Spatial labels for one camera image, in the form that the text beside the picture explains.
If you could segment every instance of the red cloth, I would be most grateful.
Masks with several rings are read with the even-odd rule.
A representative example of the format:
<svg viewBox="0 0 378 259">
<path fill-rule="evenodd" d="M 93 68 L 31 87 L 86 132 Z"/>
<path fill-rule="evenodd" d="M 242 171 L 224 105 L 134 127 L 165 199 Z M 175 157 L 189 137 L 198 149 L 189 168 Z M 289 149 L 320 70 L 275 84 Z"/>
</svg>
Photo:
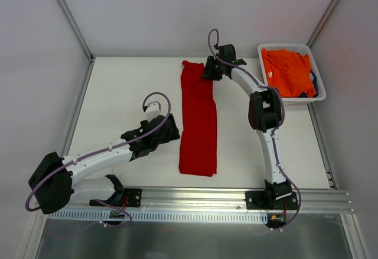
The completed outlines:
<svg viewBox="0 0 378 259">
<path fill-rule="evenodd" d="M 180 145 L 180 173 L 217 173 L 217 108 L 213 81 L 203 80 L 203 64 L 183 61 L 181 74 L 184 131 Z"/>
</svg>

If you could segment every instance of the white panel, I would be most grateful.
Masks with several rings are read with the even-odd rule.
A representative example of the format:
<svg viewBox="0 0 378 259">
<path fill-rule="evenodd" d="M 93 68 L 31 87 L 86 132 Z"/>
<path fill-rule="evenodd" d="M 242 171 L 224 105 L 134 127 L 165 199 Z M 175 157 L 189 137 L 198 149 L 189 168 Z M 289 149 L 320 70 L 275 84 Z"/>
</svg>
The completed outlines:
<svg viewBox="0 0 378 259">
<path fill-rule="evenodd" d="M 14 258 L 29 177 L 61 148 L 87 61 L 55 0 L 0 1 L 0 250 Z"/>
<path fill-rule="evenodd" d="M 327 98 L 316 103 L 340 188 L 351 191 L 372 258 L 378 257 L 378 0 L 342 0 L 312 53 Z"/>
<path fill-rule="evenodd" d="M 260 43 L 306 43 L 330 0 L 66 0 L 94 54 L 205 56 L 208 32 L 257 57 Z"/>
<path fill-rule="evenodd" d="M 74 133 L 70 154 L 104 145 L 145 119 L 142 101 L 154 91 L 172 103 L 183 132 L 180 76 L 183 60 L 205 63 L 206 58 L 97 58 Z M 246 69 L 262 77 L 259 59 L 247 59 Z M 159 96 L 162 112 L 167 103 Z M 180 140 L 163 144 L 147 157 L 124 163 L 92 177 L 116 174 L 129 186 L 265 187 L 265 162 L 259 137 L 248 123 L 249 98 L 225 77 L 214 83 L 217 105 L 217 174 L 213 177 L 180 174 Z M 299 188 L 329 188 L 311 118 L 306 105 L 286 107 L 280 128 L 286 171 Z"/>
<path fill-rule="evenodd" d="M 110 216 L 110 209 L 77 209 L 64 208 L 49 215 L 50 219 L 71 219 L 76 221 L 119 221 Z M 267 214 L 264 212 L 199 212 L 199 211 L 153 211 L 127 209 L 132 222 L 221 222 L 233 224 L 266 224 Z"/>
</svg>

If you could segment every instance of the orange shirt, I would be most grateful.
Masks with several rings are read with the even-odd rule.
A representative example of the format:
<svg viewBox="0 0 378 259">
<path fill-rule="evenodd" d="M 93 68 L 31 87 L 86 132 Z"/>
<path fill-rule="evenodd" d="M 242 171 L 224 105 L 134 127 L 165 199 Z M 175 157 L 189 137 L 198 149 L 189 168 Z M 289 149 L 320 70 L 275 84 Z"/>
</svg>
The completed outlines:
<svg viewBox="0 0 378 259">
<path fill-rule="evenodd" d="M 268 85 L 277 88 L 283 98 L 296 98 L 302 92 L 308 98 L 317 94 L 309 78 L 311 63 L 308 55 L 288 50 L 262 50 Z"/>
</svg>

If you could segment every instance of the laundry basket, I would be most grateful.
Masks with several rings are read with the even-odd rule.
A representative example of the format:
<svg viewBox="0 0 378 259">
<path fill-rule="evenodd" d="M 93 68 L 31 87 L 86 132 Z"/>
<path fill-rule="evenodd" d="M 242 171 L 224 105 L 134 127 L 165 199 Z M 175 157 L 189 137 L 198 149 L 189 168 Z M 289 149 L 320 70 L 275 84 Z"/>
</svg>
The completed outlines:
<svg viewBox="0 0 378 259">
<path fill-rule="evenodd" d="M 260 44 L 258 47 L 259 50 L 259 57 L 260 57 L 260 64 L 261 64 L 261 69 L 262 69 L 262 75 L 264 79 L 264 83 L 267 85 L 268 84 L 268 79 L 266 78 L 266 73 L 265 73 L 265 68 L 264 68 L 264 63 L 262 60 L 262 54 L 261 51 L 263 49 L 269 50 L 280 50 L 280 49 L 286 49 L 289 51 L 297 52 L 300 55 L 306 55 L 308 54 L 309 60 L 311 63 L 311 69 L 314 72 L 314 74 L 317 77 L 317 82 L 318 82 L 318 96 L 316 98 L 282 98 L 282 101 L 284 102 L 285 105 L 292 105 L 292 104 L 309 104 L 314 101 L 322 101 L 325 99 L 325 89 L 323 85 L 323 81 L 321 80 L 318 67 L 315 64 L 314 57 L 311 54 L 311 50 L 309 47 L 305 44 L 297 44 L 297 43 L 267 43 L 267 44 Z"/>
</svg>

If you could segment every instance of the white table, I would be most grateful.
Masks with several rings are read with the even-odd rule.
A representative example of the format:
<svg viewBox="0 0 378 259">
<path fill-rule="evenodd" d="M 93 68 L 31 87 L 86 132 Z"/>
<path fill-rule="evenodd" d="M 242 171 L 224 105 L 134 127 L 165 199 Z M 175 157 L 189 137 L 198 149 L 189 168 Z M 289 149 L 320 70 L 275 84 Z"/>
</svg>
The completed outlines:
<svg viewBox="0 0 378 259">
<path fill-rule="evenodd" d="M 142 101 L 154 91 L 171 100 L 180 134 L 181 62 L 205 63 L 206 58 L 97 58 L 94 63 L 70 154 L 107 144 L 145 119 Z M 245 59 L 246 69 L 262 80 L 258 59 Z M 162 113 L 167 105 L 159 96 Z M 127 186 L 263 188 L 265 164 L 257 133 L 247 119 L 249 97 L 229 80 L 214 82 L 218 118 L 217 174 L 213 177 L 180 174 L 180 140 L 158 147 L 147 157 L 100 171 L 91 177 L 116 174 Z M 280 128 L 283 159 L 291 179 L 302 189 L 329 189 L 314 128 L 306 105 L 287 106 Z"/>
</svg>

